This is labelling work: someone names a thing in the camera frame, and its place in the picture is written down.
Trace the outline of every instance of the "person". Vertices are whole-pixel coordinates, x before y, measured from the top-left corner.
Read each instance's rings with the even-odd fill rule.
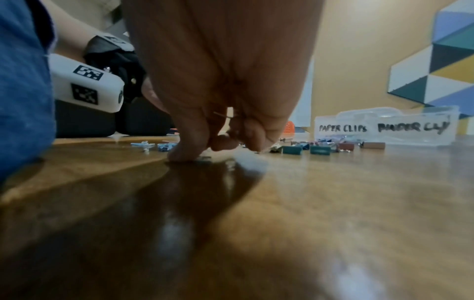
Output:
[[[124,0],[129,34],[150,76],[142,91],[170,113],[181,141],[171,161],[240,142],[277,141],[301,93],[323,0]],[[0,181],[55,137],[47,56],[82,60],[96,30],[51,0],[0,1]],[[230,130],[219,135],[227,108]]]

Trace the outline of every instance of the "glossy wooden tabletop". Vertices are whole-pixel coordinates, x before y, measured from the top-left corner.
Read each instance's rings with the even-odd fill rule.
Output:
[[[129,143],[58,141],[6,183],[0,299],[474,299],[472,142],[176,165]]]

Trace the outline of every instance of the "purple triangle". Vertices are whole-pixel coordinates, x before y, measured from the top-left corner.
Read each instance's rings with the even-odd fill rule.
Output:
[[[433,100],[427,103],[432,106],[459,106],[459,111],[462,114],[474,115],[474,86],[460,90],[459,92],[447,95],[443,98]]]
[[[436,14],[433,43],[474,23],[474,14],[467,12],[440,11]]]

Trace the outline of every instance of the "forearm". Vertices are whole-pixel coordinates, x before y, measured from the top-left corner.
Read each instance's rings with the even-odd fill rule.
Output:
[[[59,35],[55,52],[84,62],[83,52],[87,43],[99,30],[71,17],[51,0],[41,0],[53,19]]]

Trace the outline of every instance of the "qr code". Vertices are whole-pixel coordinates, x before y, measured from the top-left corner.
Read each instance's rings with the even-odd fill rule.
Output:
[[[73,98],[82,102],[99,105],[97,91],[91,88],[71,84],[73,88]]]
[[[122,40],[120,39],[117,39],[116,37],[110,37],[110,36],[104,36],[106,39],[110,40],[111,42],[113,43],[117,43],[117,44],[125,44],[125,42],[123,42]]]
[[[102,78],[102,75],[104,75],[104,73],[88,68],[86,66],[78,66],[74,70],[73,73],[87,77],[87,78],[91,78],[97,81],[99,81]]]

